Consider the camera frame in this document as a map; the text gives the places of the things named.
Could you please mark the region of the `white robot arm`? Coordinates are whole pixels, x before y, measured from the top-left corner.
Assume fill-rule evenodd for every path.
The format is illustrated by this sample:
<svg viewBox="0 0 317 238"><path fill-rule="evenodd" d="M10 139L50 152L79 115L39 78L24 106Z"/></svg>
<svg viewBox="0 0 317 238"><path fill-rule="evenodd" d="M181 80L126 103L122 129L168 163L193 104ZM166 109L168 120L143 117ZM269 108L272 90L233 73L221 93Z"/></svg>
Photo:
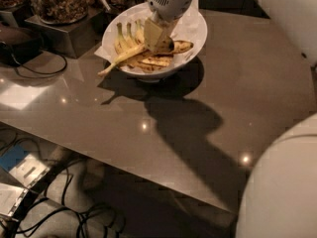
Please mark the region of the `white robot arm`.
<svg viewBox="0 0 317 238"><path fill-rule="evenodd" d="M194 99L151 98L178 155L173 189L237 215L237 238L317 238L317 0L260 0L265 21L217 18Z"/></svg>

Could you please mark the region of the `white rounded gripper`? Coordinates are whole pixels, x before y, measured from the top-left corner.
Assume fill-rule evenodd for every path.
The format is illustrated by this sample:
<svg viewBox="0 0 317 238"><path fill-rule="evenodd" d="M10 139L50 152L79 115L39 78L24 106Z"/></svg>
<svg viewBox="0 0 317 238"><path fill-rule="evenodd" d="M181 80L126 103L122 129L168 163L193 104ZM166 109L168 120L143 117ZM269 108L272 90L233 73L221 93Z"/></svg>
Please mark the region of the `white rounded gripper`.
<svg viewBox="0 0 317 238"><path fill-rule="evenodd" d="M152 14L151 18L145 21L145 46L153 53L170 52L172 50L172 39L166 33L166 28L154 21L172 22L180 18L189 8L192 0L147 1Z"/></svg>

